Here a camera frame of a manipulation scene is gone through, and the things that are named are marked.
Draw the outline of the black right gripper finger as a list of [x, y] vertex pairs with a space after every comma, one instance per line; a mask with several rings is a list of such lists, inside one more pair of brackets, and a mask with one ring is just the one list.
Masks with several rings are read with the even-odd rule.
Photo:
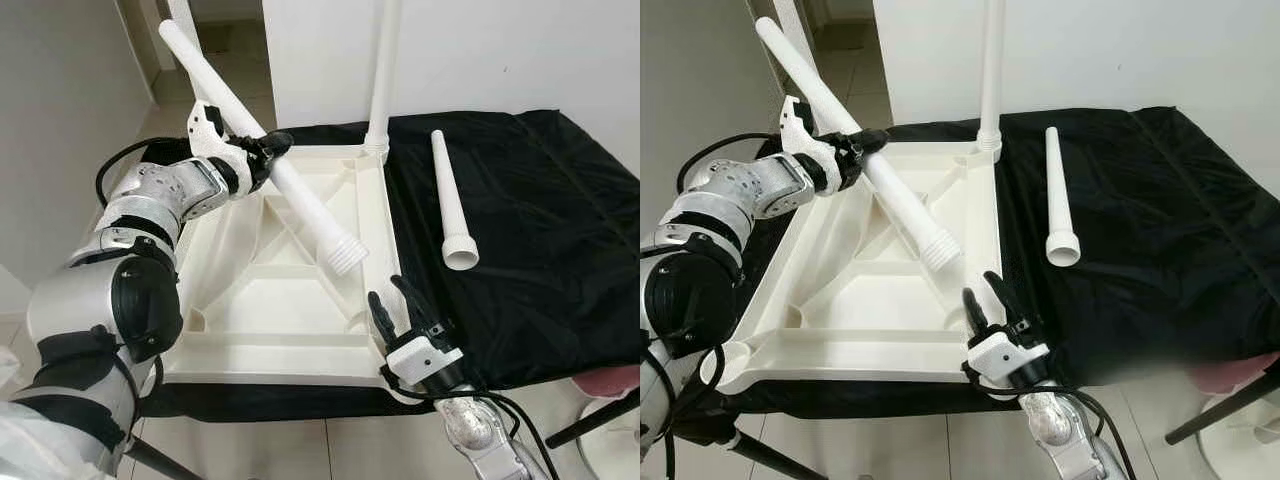
[[415, 316], [426, 319], [429, 323], [440, 323], [438, 311], [429, 298], [411, 285], [402, 275], [392, 275], [390, 283], [404, 298], [408, 320], [410, 316]]
[[383, 344], [388, 349], [394, 349], [396, 348], [394, 343], [397, 339], [396, 325], [392, 321], [390, 315], [387, 311], [384, 303], [381, 302], [381, 297], [379, 296], [378, 292], [370, 291], [367, 293], [367, 306], [371, 314], [372, 324], [378, 329], [378, 333], [383, 339]]
[[963, 289], [963, 307], [972, 329], [970, 340], [983, 340], [989, 332], [989, 320], [973, 288], [965, 287]]
[[1016, 315], [1028, 315], [1015, 289], [1000, 274], [988, 270], [983, 273], [983, 278], [1006, 311], [1005, 323], [1012, 324]]

